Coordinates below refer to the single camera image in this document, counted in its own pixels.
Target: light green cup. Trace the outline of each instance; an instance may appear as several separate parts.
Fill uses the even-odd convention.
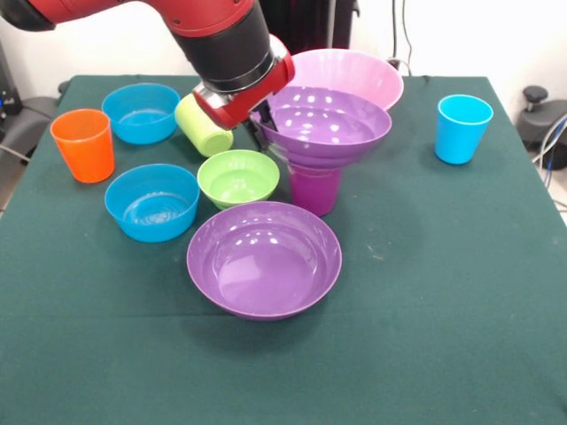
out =
[[[204,157],[212,157],[232,147],[234,142],[232,132],[214,124],[192,94],[186,96],[177,105],[175,121]]]

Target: orange cup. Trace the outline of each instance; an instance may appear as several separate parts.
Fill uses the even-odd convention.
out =
[[[94,109],[70,111],[54,120],[50,131],[76,180],[99,183],[111,176],[113,133],[105,113]]]

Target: purple bowl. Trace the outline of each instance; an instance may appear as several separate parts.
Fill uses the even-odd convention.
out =
[[[347,93],[286,87],[269,100],[278,132],[252,117],[269,149],[298,166],[338,168],[358,162],[384,140],[392,128],[385,110]]]
[[[214,215],[191,239],[187,268],[210,301],[236,316],[276,321],[331,290],[342,265],[338,239],[294,205],[255,202]]]

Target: blue bowl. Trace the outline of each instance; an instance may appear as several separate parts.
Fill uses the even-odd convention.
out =
[[[113,132],[124,142],[152,144],[166,140],[176,128],[179,94],[162,84],[132,84],[115,90],[103,102]]]
[[[200,189],[180,166],[152,164],[132,168],[105,194],[106,210],[122,231],[140,242],[164,242],[182,235],[195,220]]]

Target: blue cup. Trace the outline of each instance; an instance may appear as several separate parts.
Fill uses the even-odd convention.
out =
[[[452,165],[469,162],[493,114],[493,108],[478,97],[452,95],[441,99],[435,154]]]

